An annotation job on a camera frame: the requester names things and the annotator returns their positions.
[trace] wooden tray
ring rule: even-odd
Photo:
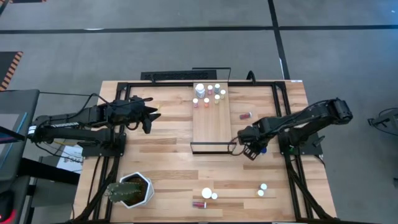
[[[195,87],[199,83],[193,84],[193,95],[196,97]],[[208,85],[216,83],[203,83],[207,90]],[[219,83],[220,91],[225,90],[224,99],[220,99],[215,104],[215,93],[209,95],[206,91],[205,98],[209,98],[209,107],[205,108],[204,98],[198,98],[197,108],[193,108],[193,152],[226,152],[227,142],[231,137],[231,118],[229,116],[228,84]]]

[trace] white pot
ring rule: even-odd
[[[152,185],[152,182],[150,181],[150,179],[144,177],[144,176],[143,176],[142,174],[140,174],[139,172],[135,172],[135,173],[133,173],[133,174],[126,175],[126,176],[120,178],[119,182],[122,183],[122,182],[124,182],[124,180],[126,180],[128,177],[131,177],[131,176],[134,176],[134,175],[139,175],[144,181],[147,182],[147,184],[148,184],[147,193],[146,193],[146,195],[145,195],[145,199],[144,199],[142,202],[137,203],[137,204],[135,204],[135,205],[128,206],[128,205],[126,205],[126,203],[124,203],[123,201],[121,201],[121,203],[122,203],[126,208],[128,208],[128,209],[134,208],[134,207],[140,206],[140,205],[146,205],[146,203],[147,203],[147,202],[154,196],[154,194],[155,194],[154,186]]]

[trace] paper sheet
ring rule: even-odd
[[[77,145],[76,146],[65,146],[61,156],[71,158],[71,159],[74,159],[74,160],[80,161],[80,162],[71,161],[66,158],[60,158],[60,160],[58,161],[58,164],[57,164],[57,168],[69,170],[69,171],[80,174],[80,172],[83,168],[83,163],[82,163],[83,157],[81,156],[82,150],[83,150],[83,148],[81,148],[80,146],[77,146]]]

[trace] potted plant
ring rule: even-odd
[[[139,172],[120,178],[119,183],[109,184],[106,189],[106,196],[110,201],[121,202],[126,208],[145,205],[154,194],[150,179]]]

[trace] cactus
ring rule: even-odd
[[[105,196],[112,202],[127,201],[134,198],[140,190],[141,184],[134,182],[112,183],[106,189]]]

